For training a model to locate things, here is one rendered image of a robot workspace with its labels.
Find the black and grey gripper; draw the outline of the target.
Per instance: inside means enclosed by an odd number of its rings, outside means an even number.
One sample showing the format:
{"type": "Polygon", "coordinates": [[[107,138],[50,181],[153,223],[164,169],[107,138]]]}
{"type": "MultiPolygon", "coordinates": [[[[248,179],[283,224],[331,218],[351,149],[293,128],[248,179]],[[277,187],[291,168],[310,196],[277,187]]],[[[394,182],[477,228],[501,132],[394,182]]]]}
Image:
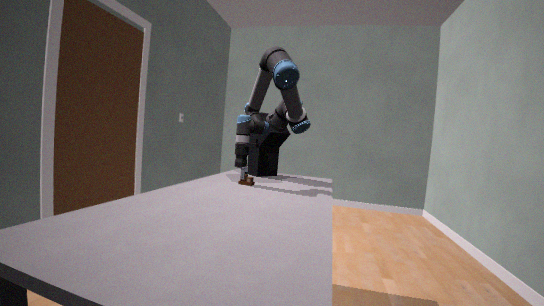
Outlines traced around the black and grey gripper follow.
{"type": "Polygon", "coordinates": [[[241,168],[240,179],[245,179],[245,174],[248,175],[247,155],[249,154],[249,147],[259,148],[258,139],[256,139],[256,143],[249,143],[249,141],[250,136],[236,135],[235,167],[241,168]]]}

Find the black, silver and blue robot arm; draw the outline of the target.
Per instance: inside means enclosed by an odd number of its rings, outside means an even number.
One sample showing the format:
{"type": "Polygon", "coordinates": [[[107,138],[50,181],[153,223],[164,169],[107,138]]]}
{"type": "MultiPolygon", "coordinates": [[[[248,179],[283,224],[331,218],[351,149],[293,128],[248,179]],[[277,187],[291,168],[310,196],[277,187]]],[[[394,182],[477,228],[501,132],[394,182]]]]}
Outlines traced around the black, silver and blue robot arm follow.
{"type": "Polygon", "coordinates": [[[290,60],[287,52],[279,46],[270,47],[264,52],[250,100],[244,106],[247,115],[238,116],[236,135],[267,134],[270,126],[276,131],[283,132],[288,124],[295,134],[309,129],[311,124],[305,109],[301,106],[302,101],[300,102],[296,85],[300,76],[299,70],[290,60]],[[276,88],[281,91],[283,100],[268,114],[266,122],[263,121],[259,111],[272,78],[276,88]]]}

